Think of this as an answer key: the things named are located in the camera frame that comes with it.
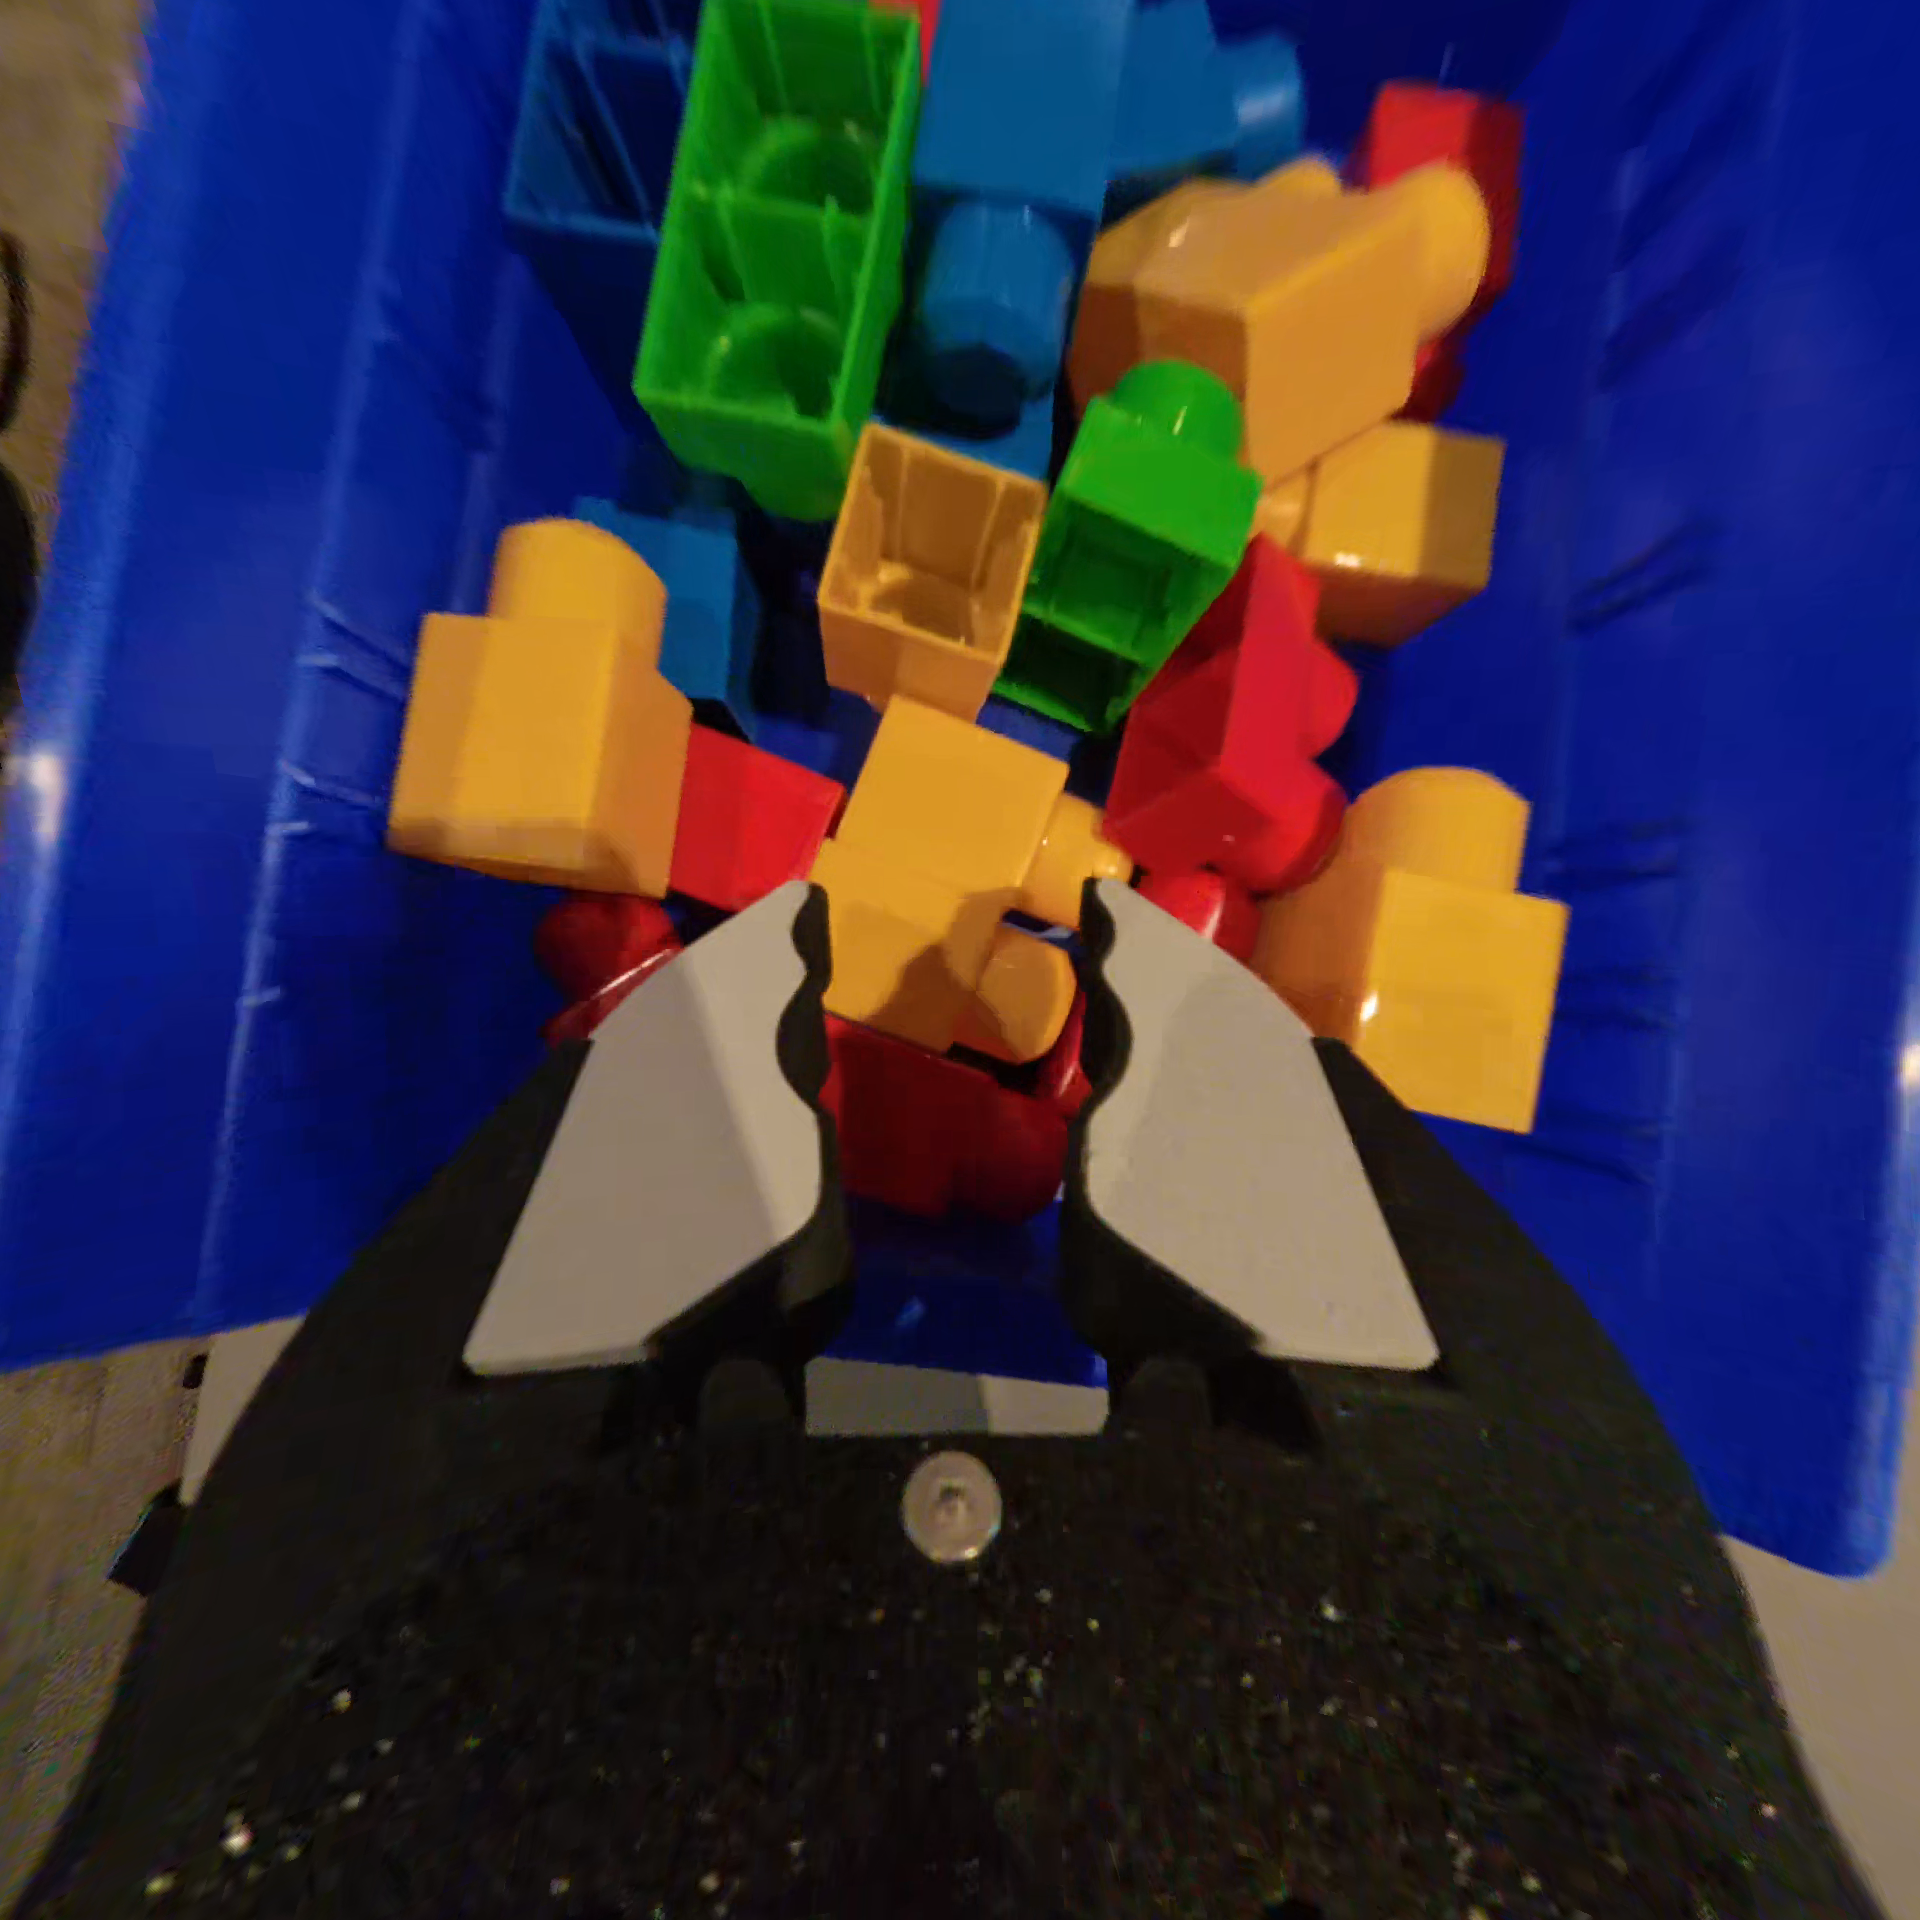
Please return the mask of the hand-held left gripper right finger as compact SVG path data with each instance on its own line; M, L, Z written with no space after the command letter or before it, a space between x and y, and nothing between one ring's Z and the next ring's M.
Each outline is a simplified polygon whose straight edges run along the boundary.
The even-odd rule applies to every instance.
M1309 1029L1117 879L1081 904L1087 1104L1060 1296L1111 1374L1172 1357L1421 1374L1438 1341Z

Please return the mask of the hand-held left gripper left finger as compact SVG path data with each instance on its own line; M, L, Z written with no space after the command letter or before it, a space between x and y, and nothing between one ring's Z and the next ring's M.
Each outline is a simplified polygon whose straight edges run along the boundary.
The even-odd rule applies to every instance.
M475 1376L734 1354L799 1371L853 1300L827 896L790 879L590 1034L463 1346Z

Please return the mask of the blue plastic block bin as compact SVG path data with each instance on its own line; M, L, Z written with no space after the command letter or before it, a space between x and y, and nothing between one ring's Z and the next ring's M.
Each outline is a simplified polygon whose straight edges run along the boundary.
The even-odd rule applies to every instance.
M1442 1142L1737 1539L1879 1568L1916 1316L1916 5L1227 5L1309 127L1525 106L1487 590L1337 776L1476 766L1571 909ZM4 786L4 1362L306 1307L519 1083L541 896L393 858L427 611L631 430L502 221L534 5L158 5Z

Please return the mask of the pile of colourful mega blocks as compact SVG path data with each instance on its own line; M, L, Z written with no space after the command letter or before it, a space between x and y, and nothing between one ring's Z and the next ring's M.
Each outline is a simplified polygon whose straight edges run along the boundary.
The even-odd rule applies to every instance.
M1457 5L538 5L502 223L638 434L426 612L385 842L567 888L595 1029L785 879L834 901L849 1186L1020 1220L1085 1100L1067 939L1131 882L1415 1111L1540 1116L1529 804L1327 757L1465 608L1449 421L1529 119Z

